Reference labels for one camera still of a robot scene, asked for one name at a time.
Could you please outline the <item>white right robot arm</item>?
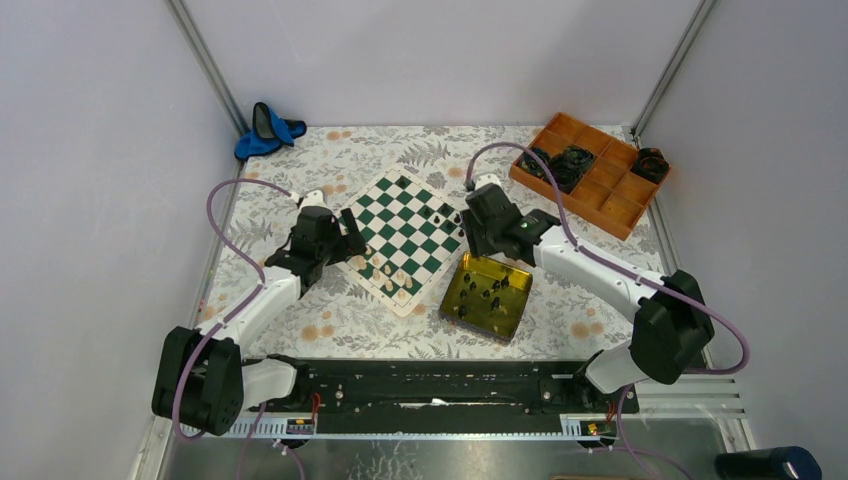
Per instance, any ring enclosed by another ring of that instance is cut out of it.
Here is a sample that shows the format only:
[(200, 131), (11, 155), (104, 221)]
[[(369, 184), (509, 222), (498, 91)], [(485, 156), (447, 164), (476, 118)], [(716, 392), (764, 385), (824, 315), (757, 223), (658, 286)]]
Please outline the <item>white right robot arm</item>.
[(671, 385), (713, 338), (710, 318), (692, 306), (694, 278), (640, 269), (579, 238), (569, 240), (561, 221), (540, 210), (519, 211), (493, 174), (474, 180), (461, 213), (475, 256), (502, 254), (566, 277), (596, 295), (632, 325), (629, 342), (603, 350), (583, 366), (575, 402), (597, 412), (619, 388), (643, 380)]

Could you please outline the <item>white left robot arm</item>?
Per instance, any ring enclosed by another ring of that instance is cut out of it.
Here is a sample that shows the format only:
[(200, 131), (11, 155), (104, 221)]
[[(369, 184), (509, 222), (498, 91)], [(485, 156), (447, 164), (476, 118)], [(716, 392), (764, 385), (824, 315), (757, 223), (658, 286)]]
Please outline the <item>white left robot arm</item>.
[(221, 436), (240, 412), (275, 400), (296, 411), (309, 401), (303, 362), (280, 354), (248, 359), (248, 347), (272, 320), (301, 300), (332, 265), (366, 250), (351, 209), (332, 212), (321, 191), (298, 200), (286, 246), (261, 267), (256, 286), (214, 319), (165, 338), (154, 384), (154, 415)]

